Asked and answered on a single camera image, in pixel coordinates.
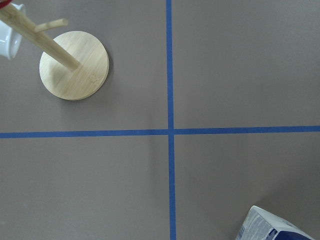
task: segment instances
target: gray surface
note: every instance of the gray surface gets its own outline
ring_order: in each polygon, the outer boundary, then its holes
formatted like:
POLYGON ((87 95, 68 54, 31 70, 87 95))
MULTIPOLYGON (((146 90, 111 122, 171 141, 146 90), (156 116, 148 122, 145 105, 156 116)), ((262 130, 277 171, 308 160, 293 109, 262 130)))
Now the gray surface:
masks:
POLYGON ((234 240, 257 205, 320 238, 320 134, 176 136, 178 240, 234 240))
POLYGON ((53 96, 39 76, 42 51, 23 39, 16 58, 0 56, 0 132, 167 128, 166 6, 162 1, 15 1, 37 24, 67 18, 51 30, 96 36, 110 56, 105 84, 70 102, 53 96))
POLYGON ((169 239, 165 136, 0 145, 2 240, 169 239))
MULTIPOLYGON (((166 129, 166 3, 17 0, 95 35, 110 72, 61 100, 26 40, 0 57, 0 133, 166 129)), ((176 128, 319 125, 320 2, 173 0, 176 128)), ((176 136, 178 240, 234 240, 253 204, 320 238, 319 133, 176 136)), ((166 136, 0 139, 0 239, 169 239, 166 136)))
POLYGON ((176 128, 320 123, 320 1, 172 5, 176 128))

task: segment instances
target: bamboo stand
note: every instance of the bamboo stand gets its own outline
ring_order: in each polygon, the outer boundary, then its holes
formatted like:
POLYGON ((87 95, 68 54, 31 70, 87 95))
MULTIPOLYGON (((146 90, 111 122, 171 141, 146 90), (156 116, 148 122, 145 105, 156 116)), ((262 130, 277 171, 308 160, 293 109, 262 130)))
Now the bamboo stand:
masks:
POLYGON ((94 94, 105 82, 109 58, 97 38, 87 32, 70 31, 52 40, 44 32, 67 25, 66 19, 36 25, 9 4, 0 9, 0 20, 44 51, 40 77, 53 95, 80 100, 94 94))

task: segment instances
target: wooden post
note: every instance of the wooden post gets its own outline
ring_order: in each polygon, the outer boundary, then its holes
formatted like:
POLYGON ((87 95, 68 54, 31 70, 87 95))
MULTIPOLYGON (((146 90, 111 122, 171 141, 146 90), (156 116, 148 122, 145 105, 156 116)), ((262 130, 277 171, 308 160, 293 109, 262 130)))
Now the wooden post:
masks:
POLYGON ((0 9, 0 20, 41 48, 70 71, 74 72, 79 67, 80 63, 45 32, 36 32, 36 24, 11 3, 0 9))

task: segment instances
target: box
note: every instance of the box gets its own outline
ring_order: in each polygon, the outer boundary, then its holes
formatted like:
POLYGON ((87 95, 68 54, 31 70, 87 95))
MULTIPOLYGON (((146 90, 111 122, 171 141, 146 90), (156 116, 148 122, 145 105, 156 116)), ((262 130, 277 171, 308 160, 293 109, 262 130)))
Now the box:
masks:
POLYGON ((252 206, 235 240, 315 240, 287 220, 252 206))

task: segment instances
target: blue tape line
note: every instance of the blue tape line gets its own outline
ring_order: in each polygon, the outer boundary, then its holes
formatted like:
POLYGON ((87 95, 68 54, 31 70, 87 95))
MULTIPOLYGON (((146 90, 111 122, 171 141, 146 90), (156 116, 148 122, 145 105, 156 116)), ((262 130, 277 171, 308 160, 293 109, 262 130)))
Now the blue tape line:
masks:
POLYGON ((74 137, 115 137, 168 135, 167 129, 102 130, 102 131, 47 131, 47 132, 4 132, 0 139, 24 138, 74 138, 74 137))
POLYGON ((175 129, 175 135, 202 134, 268 134, 268 133, 311 133, 320 132, 320 126, 264 126, 175 129))
POLYGON ((167 71, 167 101, 168 101, 168 129, 174 126, 174 80, 173 80, 173 52, 172 52, 172 4, 166 1, 166 71, 167 71))
POLYGON ((169 160, 169 217, 170 240, 176 240, 176 183, 175 183, 175 118, 174 77, 172 52, 172 2, 166 0, 166 74, 168 104, 168 160, 169 160))

